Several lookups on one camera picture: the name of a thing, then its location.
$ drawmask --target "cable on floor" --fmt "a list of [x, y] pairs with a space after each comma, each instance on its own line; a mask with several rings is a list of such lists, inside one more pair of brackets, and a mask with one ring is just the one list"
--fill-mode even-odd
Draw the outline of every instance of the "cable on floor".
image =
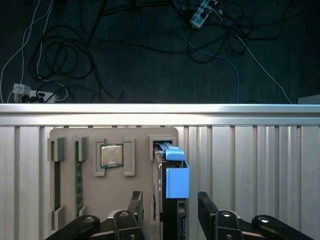
[[86, 90], [94, 93], [93, 96], [92, 96], [92, 98], [91, 98], [90, 103], [92, 103], [93, 100], [94, 100], [94, 98], [98, 95], [98, 93], [95, 93], [95, 91], [93, 91], [93, 90], [92, 90], [91, 88], [89, 88], [89, 87], [82, 86], [82, 85], [78, 85], [78, 84], [71, 84], [71, 85], [66, 85], [65, 87], [59, 88], [57, 91], [55, 91], [53, 94], [51, 94], [51, 95], [48, 97], [48, 99], [47, 99], [46, 101], [44, 101], [44, 103], [47, 103], [51, 98], [53, 98], [56, 94], [58, 94], [59, 92], [61, 92], [61, 91], [64, 90], [65, 88], [69, 88], [69, 89], [70, 89], [70, 88], [82, 88], [82, 89], [86, 89]]
[[[220, 18], [220, 20], [222, 22], [225, 22], [223, 17], [221, 17], [220, 13], [218, 13], [215, 9], [213, 9], [213, 12]], [[230, 19], [233, 21], [233, 24], [236, 25], [237, 22], [230, 17]], [[258, 66], [265, 72], [265, 74], [274, 82], [274, 84], [280, 88], [280, 90], [282, 91], [284, 97], [286, 98], [286, 100], [292, 104], [292, 102], [290, 101], [289, 97], [287, 96], [285, 90], [283, 89], [283, 87], [266, 71], [266, 69], [260, 64], [260, 62], [256, 59], [256, 57], [253, 55], [253, 53], [250, 51], [250, 49], [247, 46], [247, 43], [244, 42], [244, 40], [241, 38], [241, 36], [238, 35], [238, 32], [234, 32], [233, 31], [234, 36], [241, 42], [241, 44], [245, 47], [245, 49], [248, 51], [248, 53], [251, 55], [251, 57], [253, 58], [253, 60], [258, 64]]]
[[[68, 30], [75, 37], [64, 37], [54, 34], [56, 32], [61, 32], [61, 30]], [[45, 45], [44, 63], [47, 71], [44, 72], [42, 70], [42, 72], [37, 73], [36, 56], [40, 51], [41, 44]], [[49, 52], [51, 51], [53, 52], [54, 57], [53, 61], [50, 62]], [[88, 71], [86, 71], [86, 73], [82, 75], [75, 75], [75, 70], [79, 68], [79, 54], [82, 54], [86, 57], [86, 60], [89, 62], [90, 68]], [[66, 63], [69, 62], [68, 59], [70, 58], [70, 56], [74, 58], [73, 65], [69, 69], [66, 69]], [[111, 95], [111, 93], [104, 87], [103, 83], [101, 82], [97, 66], [94, 62], [94, 58], [89, 51], [85, 40], [74, 28], [70, 26], [56, 25], [49, 28], [43, 34], [43, 36], [37, 43], [29, 61], [29, 72], [30, 75], [36, 80], [48, 80], [53, 76], [62, 76], [69, 79], [81, 80], [86, 78], [90, 74], [93, 74], [95, 80], [98, 83], [99, 95], [101, 96], [102, 89], [109, 98], [117, 102], [117, 100]]]
[[[176, 6], [176, 9], [178, 9], [176, 0], [174, 0], [174, 4], [175, 4], [175, 6]], [[206, 56], [211, 57], [210, 61], [213, 60], [214, 58], [217, 58], [217, 59], [221, 59], [221, 60], [226, 61], [228, 64], [230, 64], [230, 65], [232, 66], [232, 68], [234, 69], [235, 74], [236, 74], [236, 83], [237, 83], [237, 84], [236, 84], [235, 103], [238, 103], [238, 102], [239, 102], [239, 88], [240, 88], [240, 77], [239, 77], [238, 70], [237, 70], [237, 68], [235, 67], [235, 65], [234, 65], [230, 60], [228, 60], [228, 59], [225, 58], [225, 57], [218, 56], [218, 54], [219, 54], [220, 50], [222, 49], [223, 43], [224, 43], [224, 41], [226, 40], [226, 38], [224, 38], [224, 41], [222, 42], [221, 47], [219, 48], [219, 50], [218, 50], [216, 53], [211, 53], [211, 52], [203, 51], [202, 49], [199, 49], [198, 47], [196, 47], [196, 46], [194, 46], [192, 43], [190, 43], [189, 39], [186, 39], [186, 37], [184, 36], [181, 28], [179, 28], [179, 32], [180, 32], [180, 35], [181, 35], [182, 39], [183, 39], [183, 40], [186, 42], [186, 44], [187, 44], [187, 51], [190, 50], [190, 49], [189, 49], [189, 46], [190, 46], [190, 47], [193, 48], [194, 50], [196, 50], [196, 51], [198, 51], [198, 52], [200, 52], [200, 53], [202, 53], [202, 54], [204, 54], [204, 55], [206, 55]]]
[[[36, 16], [36, 12], [38, 10], [38, 7], [40, 5], [40, 2], [41, 0], [38, 1], [35, 9], [34, 9], [34, 12], [33, 12], [33, 16], [32, 16], [32, 20], [31, 20], [31, 23], [34, 22], [35, 20], [35, 16]], [[29, 39], [30, 39], [30, 35], [31, 35], [31, 31], [32, 31], [32, 27], [33, 27], [33, 24], [30, 25], [30, 31], [28, 33], [28, 37], [27, 37], [27, 40], [25, 42], [25, 44], [22, 45], [21, 48], [18, 49], [18, 51], [15, 52], [15, 54], [12, 55], [11, 58], [9, 58], [9, 60], [4, 64], [3, 68], [2, 68], [2, 71], [1, 71], [1, 76], [0, 76], [0, 100], [1, 102], [4, 104], [4, 99], [3, 99], [3, 95], [2, 95], [2, 81], [3, 81], [3, 76], [4, 76], [4, 71], [5, 71], [5, 68], [7, 67], [7, 65], [11, 62], [12, 59], [14, 59], [14, 57], [27, 45]]]

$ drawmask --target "tangled cables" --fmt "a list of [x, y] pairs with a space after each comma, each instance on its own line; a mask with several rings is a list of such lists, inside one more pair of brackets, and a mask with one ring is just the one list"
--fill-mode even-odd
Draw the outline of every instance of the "tangled cables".
[[[54, 32], [68, 30], [73, 34], [73, 37], [64, 37], [59, 35], [54, 35]], [[47, 68], [46, 72], [37, 73], [37, 63], [36, 58], [38, 52], [40, 51], [41, 45], [46, 45], [44, 51], [44, 63]], [[74, 72], [79, 68], [79, 54], [86, 56], [89, 62], [89, 70], [87, 70], [82, 75], [75, 75]], [[73, 63], [69, 65], [68, 59], [72, 59]], [[36, 80], [50, 79], [53, 76], [63, 76], [65, 78], [80, 80], [84, 79], [90, 74], [94, 75], [95, 80], [98, 83], [99, 96], [102, 97], [101, 89], [111, 98], [113, 101], [117, 100], [110, 94], [110, 92], [104, 87], [100, 80], [97, 66], [95, 65], [94, 58], [89, 51], [85, 40], [82, 36], [72, 27], [67, 25], [56, 25], [48, 29], [38, 44], [36, 45], [32, 56], [29, 61], [29, 72], [30, 75]]]

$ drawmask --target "gray slot holder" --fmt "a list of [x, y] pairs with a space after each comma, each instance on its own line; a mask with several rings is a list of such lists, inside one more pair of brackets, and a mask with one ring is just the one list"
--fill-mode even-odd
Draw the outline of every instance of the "gray slot holder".
[[48, 138], [48, 161], [59, 162], [65, 159], [65, 137]]
[[167, 134], [149, 134], [149, 156], [150, 161], [154, 160], [154, 142], [158, 141], [168, 141], [171, 142], [173, 146], [177, 146], [177, 138], [173, 135]]
[[76, 136], [74, 141], [79, 142], [79, 162], [83, 162], [89, 158], [89, 137]]
[[58, 231], [65, 226], [65, 208], [60, 206], [57, 210], [55, 206], [55, 162], [60, 162], [65, 160], [65, 137], [49, 137], [47, 139], [47, 160], [50, 162], [50, 208], [51, 210], [51, 224], [52, 230]]
[[101, 145], [106, 143], [104, 137], [94, 138], [95, 152], [93, 153], [93, 176], [104, 177], [106, 175], [106, 169], [101, 168]]
[[134, 176], [135, 174], [135, 139], [133, 137], [125, 137], [123, 139], [123, 175]]
[[58, 231], [66, 225], [65, 221], [65, 207], [61, 206], [54, 211], [54, 230]]

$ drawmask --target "electrical outlet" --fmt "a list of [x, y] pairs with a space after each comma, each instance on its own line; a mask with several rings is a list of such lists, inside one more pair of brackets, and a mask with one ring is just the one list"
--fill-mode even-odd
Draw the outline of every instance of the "electrical outlet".
[[204, 0], [198, 10], [193, 14], [190, 23], [193, 28], [199, 29], [207, 20], [208, 16], [212, 11], [211, 6], [216, 6], [218, 4], [217, 0]]
[[[14, 84], [13, 85], [13, 92], [14, 94], [14, 102], [15, 103], [30, 103], [30, 99], [33, 100], [36, 99], [36, 90], [31, 90], [31, 88], [27, 85], [23, 84]], [[58, 98], [58, 96], [55, 94], [52, 96], [53, 92], [47, 92], [47, 91], [38, 91], [38, 97], [43, 99], [43, 102], [46, 102], [46, 104], [54, 104]]]

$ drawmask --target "dark floor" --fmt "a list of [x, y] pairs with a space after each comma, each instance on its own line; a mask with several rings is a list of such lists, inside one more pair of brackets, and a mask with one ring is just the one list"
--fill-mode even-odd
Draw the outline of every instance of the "dark floor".
[[[221, 0], [225, 5], [228, 0]], [[245, 15], [254, 19], [256, 24], [281, 20], [289, 0], [233, 0], [239, 3]], [[303, 11], [316, 0], [296, 0], [287, 15]], [[12, 54], [21, 47], [26, 27], [31, 23], [37, 0], [2, 0], [0, 2], [0, 67]], [[42, 0], [36, 19], [44, 15], [50, 0]], [[84, 27], [89, 30], [95, 20], [102, 1], [88, 0], [83, 3]], [[120, 4], [111, 1], [110, 6]], [[248, 48], [274, 77], [287, 93], [290, 100], [303, 96], [320, 94], [320, 5], [302, 16], [285, 22], [280, 38], [274, 41], [249, 41]], [[218, 18], [210, 15], [210, 21]], [[43, 31], [45, 19], [34, 25], [31, 38], [25, 47], [24, 84], [36, 89], [42, 83], [31, 79], [28, 62], [32, 51]], [[79, 24], [79, 2], [69, 0], [62, 15], [52, 12], [48, 28], [66, 24], [83, 37]], [[185, 50], [186, 44], [180, 39], [179, 27], [185, 28], [178, 20], [176, 12], [170, 6], [145, 8], [138, 12], [123, 12], [104, 17], [95, 36], [109, 40], [122, 40], [143, 44], [163, 50]], [[278, 26], [268, 26], [257, 31], [255, 36], [276, 35]], [[60, 36], [72, 36], [68, 30], [55, 32]], [[194, 35], [192, 42], [200, 45], [210, 41], [219, 34], [214, 27], [203, 28]], [[157, 53], [148, 49], [118, 43], [105, 43], [93, 40], [89, 47], [98, 69], [103, 85], [121, 102], [154, 102], [154, 103], [234, 103], [237, 80], [235, 71], [225, 61], [215, 59], [207, 64], [192, 61], [187, 54], [172, 55]], [[237, 68], [240, 77], [239, 103], [255, 100], [260, 103], [287, 103], [280, 89], [272, 83], [246, 52], [242, 56], [233, 56], [226, 45], [219, 54], [229, 59]], [[74, 75], [80, 75], [89, 69], [87, 60], [81, 57]], [[21, 55], [19, 54], [6, 68], [2, 83], [4, 99], [7, 99], [14, 83], [21, 79]], [[70, 80], [54, 76], [57, 80], [69, 85], [79, 84], [98, 92], [98, 84], [91, 74], [85, 79]], [[56, 85], [47, 85], [44, 90], [53, 92], [59, 89]], [[77, 102], [89, 102], [92, 93], [79, 87], [72, 87]], [[112, 102], [108, 97], [95, 101]]]

